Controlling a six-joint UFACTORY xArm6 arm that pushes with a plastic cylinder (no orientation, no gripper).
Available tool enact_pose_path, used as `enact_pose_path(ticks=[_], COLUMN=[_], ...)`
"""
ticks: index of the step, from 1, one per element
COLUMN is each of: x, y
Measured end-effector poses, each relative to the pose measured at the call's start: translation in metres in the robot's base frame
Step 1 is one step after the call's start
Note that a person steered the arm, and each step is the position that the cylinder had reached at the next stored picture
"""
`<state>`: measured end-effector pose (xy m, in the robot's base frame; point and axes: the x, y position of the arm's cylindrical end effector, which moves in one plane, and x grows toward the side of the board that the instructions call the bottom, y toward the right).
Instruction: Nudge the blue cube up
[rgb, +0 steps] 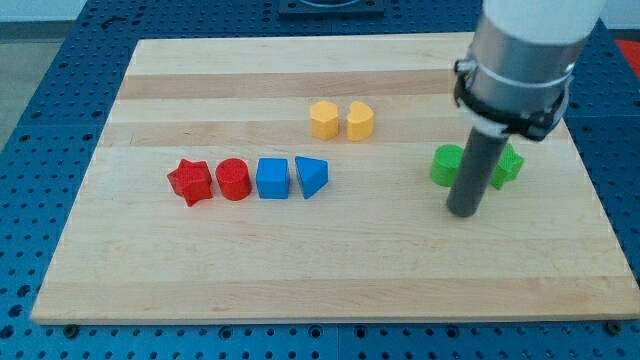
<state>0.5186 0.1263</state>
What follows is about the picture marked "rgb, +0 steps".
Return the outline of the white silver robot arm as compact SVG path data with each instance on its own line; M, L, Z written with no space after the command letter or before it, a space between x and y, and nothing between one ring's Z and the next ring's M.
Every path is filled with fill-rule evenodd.
M605 0L485 0L466 56L455 62L456 106L490 138L543 140L562 119L578 58Z

